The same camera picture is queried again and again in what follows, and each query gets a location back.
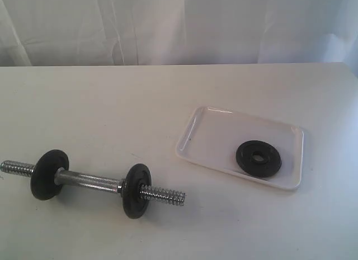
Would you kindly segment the black weight plate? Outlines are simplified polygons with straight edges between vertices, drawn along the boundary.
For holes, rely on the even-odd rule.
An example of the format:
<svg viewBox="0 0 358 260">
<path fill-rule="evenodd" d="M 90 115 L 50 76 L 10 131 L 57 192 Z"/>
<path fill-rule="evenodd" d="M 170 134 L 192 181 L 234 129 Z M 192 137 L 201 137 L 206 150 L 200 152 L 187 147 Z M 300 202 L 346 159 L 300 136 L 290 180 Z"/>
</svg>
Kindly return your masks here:
<svg viewBox="0 0 358 260">
<path fill-rule="evenodd" d="M 141 186 L 151 186 L 152 177 L 148 167 L 144 164 L 136 164 L 128 171 L 124 179 L 121 197 L 123 209 L 127 217 L 138 219 L 147 210 L 149 201 L 140 196 Z"/>
<path fill-rule="evenodd" d="M 259 178 L 274 176 L 282 165 L 278 150 L 271 144 L 259 140 L 242 143 L 237 148 L 235 159 L 244 172 Z"/>
<path fill-rule="evenodd" d="M 60 193 L 63 186 L 54 181 L 59 168 L 69 169 L 68 156 L 62 150 L 50 150 L 37 161 L 30 179 L 31 193 L 36 199 L 45 201 Z"/>
</svg>

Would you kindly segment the chrome threaded dumbbell bar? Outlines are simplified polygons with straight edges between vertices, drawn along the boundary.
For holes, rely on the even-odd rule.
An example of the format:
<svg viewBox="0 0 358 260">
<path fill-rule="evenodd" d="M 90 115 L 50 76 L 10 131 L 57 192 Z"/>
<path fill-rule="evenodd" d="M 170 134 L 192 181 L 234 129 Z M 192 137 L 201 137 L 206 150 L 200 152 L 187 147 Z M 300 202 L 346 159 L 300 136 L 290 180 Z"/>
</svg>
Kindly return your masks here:
<svg viewBox="0 0 358 260">
<path fill-rule="evenodd" d="M 84 187 L 92 190 L 121 195 L 124 179 L 112 179 L 84 173 L 66 171 L 59 168 L 55 174 L 57 185 Z M 169 205 L 183 206 L 186 194 L 182 191 L 170 190 L 154 186 L 141 186 L 140 196 L 148 201 L 158 201 Z"/>
</svg>

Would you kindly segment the white rectangular plastic tray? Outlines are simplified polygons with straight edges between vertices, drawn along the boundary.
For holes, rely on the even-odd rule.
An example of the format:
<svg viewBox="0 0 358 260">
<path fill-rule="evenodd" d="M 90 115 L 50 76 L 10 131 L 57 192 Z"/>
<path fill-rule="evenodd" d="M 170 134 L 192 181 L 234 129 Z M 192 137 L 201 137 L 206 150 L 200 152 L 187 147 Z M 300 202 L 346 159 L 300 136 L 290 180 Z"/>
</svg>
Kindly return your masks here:
<svg viewBox="0 0 358 260">
<path fill-rule="evenodd" d="M 279 153 L 282 165 L 271 177 L 255 177 L 238 164 L 246 141 L 262 141 Z M 282 190 L 295 190 L 302 179 L 304 132 L 301 128 L 242 112 L 202 106 L 191 116 L 177 146 L 178 157 L 199 166 Z"/>
</svg>

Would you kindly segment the white backdrop curtain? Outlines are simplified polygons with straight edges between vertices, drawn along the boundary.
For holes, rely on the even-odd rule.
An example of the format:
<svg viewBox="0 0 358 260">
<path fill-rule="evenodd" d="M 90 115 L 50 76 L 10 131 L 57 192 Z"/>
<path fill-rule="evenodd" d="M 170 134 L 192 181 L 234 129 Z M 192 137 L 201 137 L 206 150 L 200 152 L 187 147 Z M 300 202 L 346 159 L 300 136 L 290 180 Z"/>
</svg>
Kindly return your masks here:
<svg viewBox="0 0 358 260">
<path fill-rule="evenodd" d="M 1 64 L 345 62 L 357 0 L 1 0 Z"/>
</svg>

